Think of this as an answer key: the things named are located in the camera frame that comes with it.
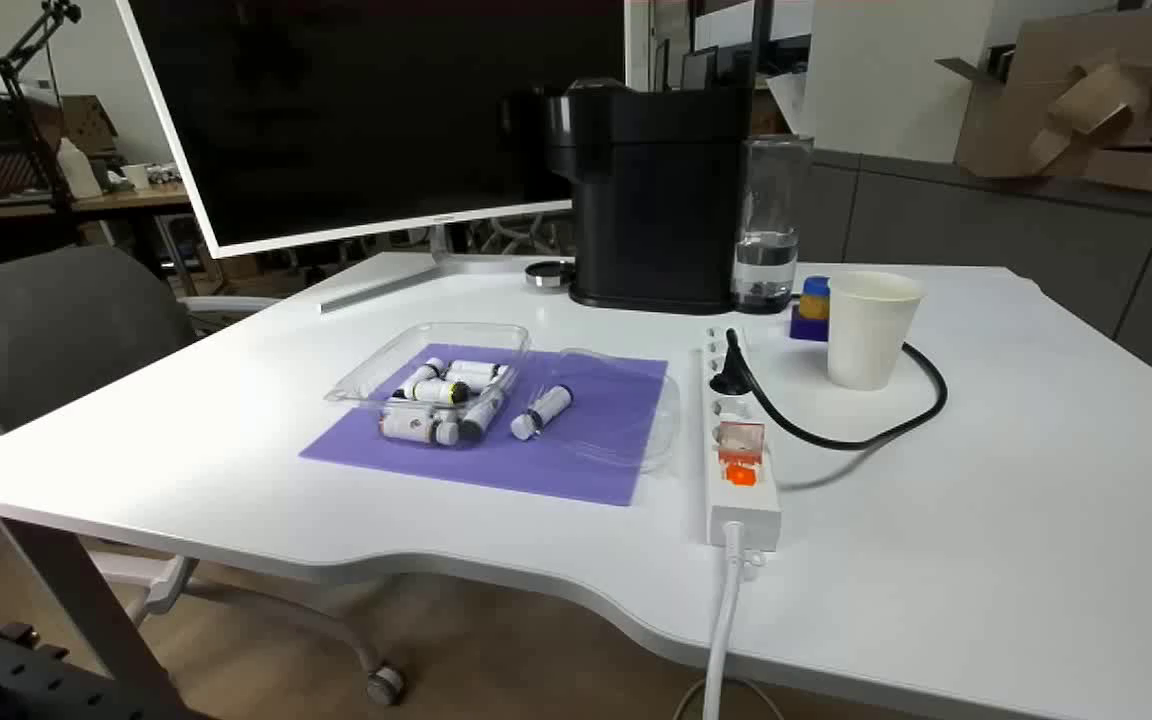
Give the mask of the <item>clear plastic bowl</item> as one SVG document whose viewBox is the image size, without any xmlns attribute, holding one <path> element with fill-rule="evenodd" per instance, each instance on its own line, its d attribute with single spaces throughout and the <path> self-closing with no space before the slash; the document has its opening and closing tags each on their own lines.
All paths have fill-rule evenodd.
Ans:
<svg viewBox="0 0 1152 720">
<path fill-rule="evenodd" d="M 375 434 L 421 450 L 474 450 L 523 376 L 520 324 L 410 324 L 342 374 L 331 401 L 357 405 Z"/>
</svg>

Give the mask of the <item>blue small box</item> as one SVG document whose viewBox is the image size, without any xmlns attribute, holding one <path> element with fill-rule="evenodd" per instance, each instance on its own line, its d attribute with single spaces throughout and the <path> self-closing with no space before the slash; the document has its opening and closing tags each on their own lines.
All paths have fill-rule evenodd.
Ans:
<svg viewBox="0 0 1152 720">
<path fill-rule="evenodd" d="M 792 306 L 786 331 L 796 339 L 822 339 L 827 336 L 827 280 L 822 276 L 804 280 L 799 302 Z"/>
</svg>

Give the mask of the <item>white bottle outside bowl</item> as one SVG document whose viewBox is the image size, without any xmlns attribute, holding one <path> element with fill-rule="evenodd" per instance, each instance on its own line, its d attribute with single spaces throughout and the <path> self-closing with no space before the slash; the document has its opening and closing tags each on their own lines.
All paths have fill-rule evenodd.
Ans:
<svg viewBox="0 0 1152 720">
<path fill-rule="evenodd" d="M 520 416 L 510 416 L 507 434 L 510 439 L 538 436 L 555 416 L 562 416 L 574 405 L 574 393 L 569 384 L 550 384 L 538 393 Z"/>
</svg>

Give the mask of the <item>large white-framed monitor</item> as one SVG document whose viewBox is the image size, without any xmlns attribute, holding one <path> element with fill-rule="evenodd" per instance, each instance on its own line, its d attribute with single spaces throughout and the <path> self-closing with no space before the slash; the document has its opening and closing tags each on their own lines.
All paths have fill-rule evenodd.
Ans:
<svg viewBox="0 0 1152 720">
<path fill-rule="evenodd" d="M 214 259 L 573 204 L 550 106 L 646 79 L 650 0 L 114 0 Z"/>
</svg>

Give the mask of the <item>white paper cup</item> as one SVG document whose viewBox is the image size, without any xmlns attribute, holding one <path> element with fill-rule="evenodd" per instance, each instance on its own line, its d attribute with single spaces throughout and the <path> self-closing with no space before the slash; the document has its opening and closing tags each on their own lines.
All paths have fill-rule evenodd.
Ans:
<svg viewBox="0 0 1152 720">
<path fill-rule="evenodd" d="M 897 376 L 923 287 L 899 271 L 835 271 L 827 302 L 827 376 L 884 389 Z"/>
</svg>

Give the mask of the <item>cardboard boxes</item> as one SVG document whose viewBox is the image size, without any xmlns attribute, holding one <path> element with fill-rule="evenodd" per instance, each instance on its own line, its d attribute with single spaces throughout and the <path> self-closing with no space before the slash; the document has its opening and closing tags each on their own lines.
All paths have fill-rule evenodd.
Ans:
<svg viewBox="0 0 1152 720">
<path fill-rule="evenodd" d="M 966 86 L 966 176 L 1152 193 L 1152 9 L 1029 22 L 1003 75 L 964 55 L 940 67 Z"/>
</svg>

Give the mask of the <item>purple mat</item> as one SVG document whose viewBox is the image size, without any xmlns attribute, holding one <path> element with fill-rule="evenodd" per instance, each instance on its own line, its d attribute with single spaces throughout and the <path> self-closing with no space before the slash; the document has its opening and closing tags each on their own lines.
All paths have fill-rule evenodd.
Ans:
<svg viewBox="0 0 1152 720">
<path fill-rule="evenodd" d="M 342 376 L 349 411 L 302 456 L 625 507 L 668 396 L 662 360 L 421 345 Z"/>
</svg>

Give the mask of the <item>white bottle yellow band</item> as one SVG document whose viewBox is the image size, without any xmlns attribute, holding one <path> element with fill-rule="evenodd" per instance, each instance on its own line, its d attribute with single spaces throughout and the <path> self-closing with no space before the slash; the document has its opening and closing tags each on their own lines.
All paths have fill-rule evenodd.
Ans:
<svg viewBox="0 0 1152 720">
<path fill-rule="evenodd" d="M 410 401 L 410 405 L 464 405 L 473 396 L 469 384 L 461 379 L 409 379 L 396 389 L 401 401 Z"/>
</svg>

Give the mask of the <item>black coffee machine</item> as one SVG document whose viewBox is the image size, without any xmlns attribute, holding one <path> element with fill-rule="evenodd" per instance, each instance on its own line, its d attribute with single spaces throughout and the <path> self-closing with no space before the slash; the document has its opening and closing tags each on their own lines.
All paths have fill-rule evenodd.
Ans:
<svg viewBox="0 0 1152 720">
<path fill-rule="evenodd" d="M 731 89 L 569 86 L 546 106 L 550 172 L 573 185 L 574 306 L 727 312 L 747 106 Z"/>
</svg>

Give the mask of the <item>white bottle front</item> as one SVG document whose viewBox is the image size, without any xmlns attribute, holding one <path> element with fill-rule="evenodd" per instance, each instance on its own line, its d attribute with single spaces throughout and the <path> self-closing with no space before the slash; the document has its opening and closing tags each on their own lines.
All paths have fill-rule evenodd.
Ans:
<svg viewBox="0 0 1152 720">
<path fill-rule="evenodd" d="M 387 411 L 387 416 L 381 416 L 381 436 L 383 439 L 402 439 L 402 443 L 457 450 L 461 443 L 461 419 L 457 416 L 401 416 L 401 411 Z"/>
</svg>

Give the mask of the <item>grey office chair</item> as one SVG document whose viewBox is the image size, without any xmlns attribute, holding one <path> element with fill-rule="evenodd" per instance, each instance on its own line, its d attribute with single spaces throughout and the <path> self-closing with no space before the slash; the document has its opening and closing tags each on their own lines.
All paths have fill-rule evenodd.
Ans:
<svg viewBox="0 0 1152 720">
<path fill-rule="evenodd" d="M 0 436 L 179 351 L 193 336 L 195 307 L 119 247 L 58 247 L 0 266 Z M 193 558 L 141 574 L 122 567 L 122 558 L 87 553 L 69 533 L 32 523 L 3 523 L 3 533 L 112 668 L 157 673 L 141 625 L 170 614 L 179 597 L 199 597 L 342 643 L 381 710 L 409 694 L 402 676 L 341 615 L 258 590 L 195 585 Z"/>
</svg>

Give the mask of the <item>white bottle green band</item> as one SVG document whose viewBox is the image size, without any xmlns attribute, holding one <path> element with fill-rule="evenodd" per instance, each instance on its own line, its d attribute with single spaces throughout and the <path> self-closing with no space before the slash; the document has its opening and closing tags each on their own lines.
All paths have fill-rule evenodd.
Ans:
<svg viewBox="0 0 1152 720">
<path fill-rule="evenodd" d="M 450 360 L 448 379 L 473 389 L 474 396 L 507 379 L 507 360 Z"/>
</svg>

